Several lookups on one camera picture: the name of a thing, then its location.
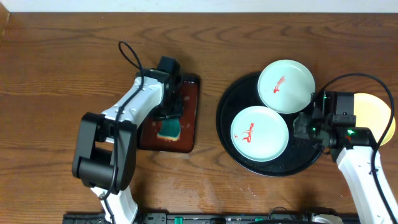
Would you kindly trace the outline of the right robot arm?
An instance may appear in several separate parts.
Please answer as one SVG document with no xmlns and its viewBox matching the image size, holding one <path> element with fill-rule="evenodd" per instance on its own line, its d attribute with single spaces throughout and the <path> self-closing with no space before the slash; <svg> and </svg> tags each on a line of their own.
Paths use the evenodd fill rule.
<svg viewBox="0 0 398 224">
<path fill-rule="evenodd" d="M 361 223 L 397 222 L 397 202 L 376 150 L 383 134 L 392 138 L 395 125 L 392 109 L 378 97 L 336 91 L 324 91 L 312 111 L 294 121 L 295 137 L 330 150 Z"/>
</svg>

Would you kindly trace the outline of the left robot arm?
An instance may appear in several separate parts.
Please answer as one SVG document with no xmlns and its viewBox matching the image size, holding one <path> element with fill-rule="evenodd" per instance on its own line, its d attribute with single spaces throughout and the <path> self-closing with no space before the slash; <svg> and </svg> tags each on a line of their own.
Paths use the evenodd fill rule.
<svg viewBox="0 0 398 224">
<path fill-rule="evenodd" d="M 152 113 L 161 119 L 181 117 L 177 93 L 182 83 L 177 68 L 141 70 L 114 106 L 82 117 L 72 174 L 100 199 L 106 221 L 135 221 L 138 206 L 129 184 L 136 168 L 137 131 Z"/>
</svg>

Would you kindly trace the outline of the green yellow sponge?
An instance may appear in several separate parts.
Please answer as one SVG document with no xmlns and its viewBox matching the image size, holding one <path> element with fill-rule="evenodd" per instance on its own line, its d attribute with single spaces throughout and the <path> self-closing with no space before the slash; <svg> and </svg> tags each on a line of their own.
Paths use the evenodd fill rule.
<svg viewBox="0 0 398 224">
<path fill-rule="evenodd" d="M 178 119 L 166 119 L 161 122 L 161 128 L 157 133 L 159 139 L 167 141 L 178 141 L 181 133 L 180 121 Z"/>
</svg>

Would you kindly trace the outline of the yellow plate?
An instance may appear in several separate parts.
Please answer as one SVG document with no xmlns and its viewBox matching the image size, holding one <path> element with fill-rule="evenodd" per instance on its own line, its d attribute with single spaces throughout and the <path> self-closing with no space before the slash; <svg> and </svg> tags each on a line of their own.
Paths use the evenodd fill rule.
<svg viewBox="0 0 398 224">
<path fill-rule="evenodd" d="M 391 115 L 390 107 L 380 98 L 367 93 L 354 94 L 356 127 L 369 128 L 376 141 L 380 140 Z"/>
</svg>

